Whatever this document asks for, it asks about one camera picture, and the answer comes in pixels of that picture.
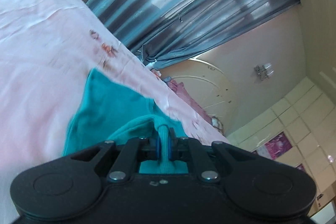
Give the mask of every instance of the pink bed sheet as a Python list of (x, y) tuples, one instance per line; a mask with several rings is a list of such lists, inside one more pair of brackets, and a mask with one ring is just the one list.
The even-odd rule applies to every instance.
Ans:
[[(14, 177), (62, 155), (68, 122), (94, 67), (154, 98), (166, 115), (182, 122), (188, 136), (206, 145), (227, 142), (146, 69), (82, 0), (0, 0), (0, 30), (0, 223), (17, 217), (9, 195)], [(106, 52), (106, 45), (117, 50), (116, 56)]]

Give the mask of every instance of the silver screw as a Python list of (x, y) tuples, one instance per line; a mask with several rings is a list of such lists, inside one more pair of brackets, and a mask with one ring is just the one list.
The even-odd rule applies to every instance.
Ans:
[(224, 142), (222, 142), (222, 141), (214, 141), (212, 143), (214, 143), (214, 144), (223, 144)]
[(114, 171), (109, 174), (109, 177), (112, 180), (123, 180), (126, 177), (126, 174), (121, 171)]
[(202, 174), (201, 174), (201, 177), (206, 179), (206, 180), (213, 180), (213, 179), (216, 179), (218, 178), (218, 173), (215, 172), (215, 171), (204, 171)]

